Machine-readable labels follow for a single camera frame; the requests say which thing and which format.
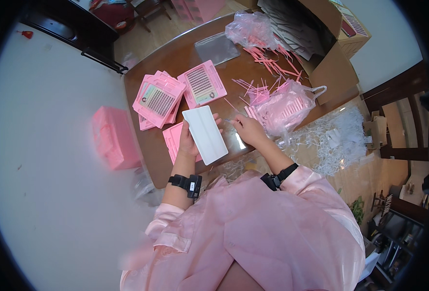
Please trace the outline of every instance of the clear plastic bag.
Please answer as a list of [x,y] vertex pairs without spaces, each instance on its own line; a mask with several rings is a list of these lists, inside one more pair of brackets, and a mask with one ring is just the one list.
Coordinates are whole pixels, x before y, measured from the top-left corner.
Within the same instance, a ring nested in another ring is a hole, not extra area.
[[148,172],[140,167],[135,171],[134,201],[139,207],[156,210],[163,199],[164,189],[156,189]]
[[310,88],[293,80],[271,94],[265,102],[253,105],[258,120],[265,132],[272,136],[281,136],[289,145],[289,132],[299,125],[315,105],[315,99],[326,92],[326,86]]
[[132,53],[127,53],[121,61],[121,64],[124,67],[128,67],[129,70],[127,70],[125,73],[127,73],[128,71],[130,71],[131,68],[133,68],[135,65],[137,65],[139,63],[139,58],[136,57],[134,54]]
[[237,11],[234,21],[226,25],[226,37],[246,49],[253,47],[277,49],[277,43],[271,29],[271,21],[261,12],[253,14]]

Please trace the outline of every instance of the black wrist strap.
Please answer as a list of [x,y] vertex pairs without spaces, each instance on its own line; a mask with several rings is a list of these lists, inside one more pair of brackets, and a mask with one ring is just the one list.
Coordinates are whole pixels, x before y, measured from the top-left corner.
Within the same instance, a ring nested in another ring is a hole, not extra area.
[[201,176],[190,175],[190,177],[187,178],[181,175],[174,175],[169,178],[168,183],[187,190],[188,198],[198,199],[198,195],[200,195]]
[[261,177],[261,180],[273,191],[276,191],[281,186],[282,181],[284,181],[296,168],[299,166],[294,163],[291,166],[288,166],[277,175],[264,174]]

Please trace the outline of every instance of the white plastic tray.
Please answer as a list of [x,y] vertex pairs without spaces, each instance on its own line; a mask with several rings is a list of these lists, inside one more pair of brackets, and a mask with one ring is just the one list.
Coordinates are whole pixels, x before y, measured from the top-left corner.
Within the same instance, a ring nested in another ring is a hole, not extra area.
[[228,154],[209,106],[183,111],[183,116],[206,166]]

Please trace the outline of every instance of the black cabinet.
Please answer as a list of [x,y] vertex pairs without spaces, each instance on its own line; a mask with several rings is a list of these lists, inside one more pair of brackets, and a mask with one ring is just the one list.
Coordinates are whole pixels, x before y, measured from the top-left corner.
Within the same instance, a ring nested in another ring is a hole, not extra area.
[[74,1],[33,1],[20,22],[81,51],[92,51],[101,56],[101,62],[115,63],[114,42],[119,38],[118,33]]

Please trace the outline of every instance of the chair leg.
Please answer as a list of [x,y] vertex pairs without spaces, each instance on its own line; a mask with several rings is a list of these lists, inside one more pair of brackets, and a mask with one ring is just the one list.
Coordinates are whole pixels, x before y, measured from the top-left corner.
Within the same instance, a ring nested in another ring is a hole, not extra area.
[[163,12],[165,13],[165,15],[169,18],[169,20],[172,20],[171,16],[169,14],[167,14],[166,8],[164,7],[163,4],[159,3],[159,8],[163,10]]
[[138,20],[140,22],[140,24],[148,31],[151,32],[151,30],[145,25],[145,22],[143,22],[142,20],[143,18],[141,16],[138,17]]

